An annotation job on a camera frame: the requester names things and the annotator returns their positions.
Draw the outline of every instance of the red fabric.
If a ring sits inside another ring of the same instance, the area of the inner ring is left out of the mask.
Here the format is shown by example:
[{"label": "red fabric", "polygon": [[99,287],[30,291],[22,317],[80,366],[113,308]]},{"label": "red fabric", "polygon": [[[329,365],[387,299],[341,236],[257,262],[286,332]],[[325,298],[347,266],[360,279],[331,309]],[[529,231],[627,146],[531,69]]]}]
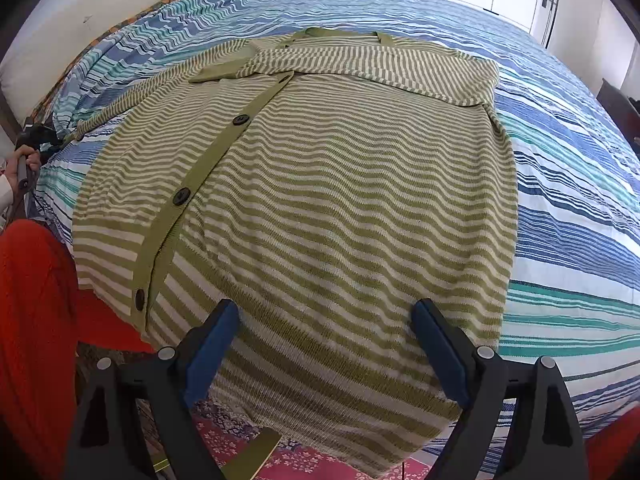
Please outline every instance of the red fabric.
[{"label": "red fabric", "polygon": [[640,406],[593,435],[585,444],[591,480],[607,480],[640,436]]},{"label": "red fabric", "polygon": [[76,412],[78,341],[152,352],[136,330],[88,290],[74,262],[35,222],[0,236],[0,416],[45,480],[62,476]]}]

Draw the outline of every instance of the pink patterned rug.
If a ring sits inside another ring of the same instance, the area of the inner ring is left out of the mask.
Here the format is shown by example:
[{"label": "pink patterned rug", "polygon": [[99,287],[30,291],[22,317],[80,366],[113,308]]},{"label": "pink patterned rug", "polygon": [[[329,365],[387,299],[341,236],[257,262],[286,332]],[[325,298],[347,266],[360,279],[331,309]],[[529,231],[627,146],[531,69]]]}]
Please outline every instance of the pink patterned rug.
[{"label": "pink patterned rug", "polygon": [[[198,402],[192,414],[198,432],[218,465],[241,452],[260,432],[258,427],[210,400]],[[404,477],[402,465],[398,465],[380,480],[423,480],[429,469],[428,465],[410,458],[404,462]],[[312,447],[283,439],[255,480],[370,480],[370,477]]]}]

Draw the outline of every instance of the bed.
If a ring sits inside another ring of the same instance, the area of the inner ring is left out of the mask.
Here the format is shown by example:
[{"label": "bed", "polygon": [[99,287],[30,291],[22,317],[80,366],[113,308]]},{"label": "bed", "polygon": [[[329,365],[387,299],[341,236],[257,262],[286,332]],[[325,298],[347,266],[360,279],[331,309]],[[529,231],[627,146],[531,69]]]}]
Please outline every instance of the bed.
[{"label": "bed", "polygon": [[[498,352],[558,362],[585,438],[640,400],[640,164],[584,84],[530,36],[444,0],[177,0],[104,38],[52,101],[61,136],[132,85],[233,38],[322,26],[436,41],[500,68],[495,108],[513,145],[518,242]],[[71,251],[84,176],[126,114],[42,168],[30,216]],[[514,404],[504,403],[482,470],[497,466]],[[433,461],[447,431],[428,442]]]}]

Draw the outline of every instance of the white sleeve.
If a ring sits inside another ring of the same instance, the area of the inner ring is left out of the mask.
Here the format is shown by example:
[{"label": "white sleeve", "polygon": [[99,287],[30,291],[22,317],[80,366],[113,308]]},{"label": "white sleeve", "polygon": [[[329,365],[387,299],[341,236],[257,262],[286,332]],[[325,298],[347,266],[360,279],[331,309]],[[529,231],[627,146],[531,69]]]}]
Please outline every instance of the white sleeve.
[{"label": "white sleeve", "polygon": [[14,203],[14,190],[4,175],[0,175],[0,213]]}]

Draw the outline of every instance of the green and white striped sweater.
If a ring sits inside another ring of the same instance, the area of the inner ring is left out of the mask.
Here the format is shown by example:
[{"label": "green and white striped sweater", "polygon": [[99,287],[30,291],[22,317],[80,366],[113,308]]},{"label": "green and white striped sweater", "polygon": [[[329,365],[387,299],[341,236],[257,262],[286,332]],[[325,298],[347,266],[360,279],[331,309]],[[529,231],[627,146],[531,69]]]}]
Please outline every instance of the green and white striped sweater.
[{"label": "green and white striped sweater", "polygon": [[415,301],[498,341],[517,195],[497,81],[493,61],[386,34],[197,54],[79,125],[132,108],[78,195],[79,283],[156,346],[231,298],[216,399],[379,476],[459,413]]}]

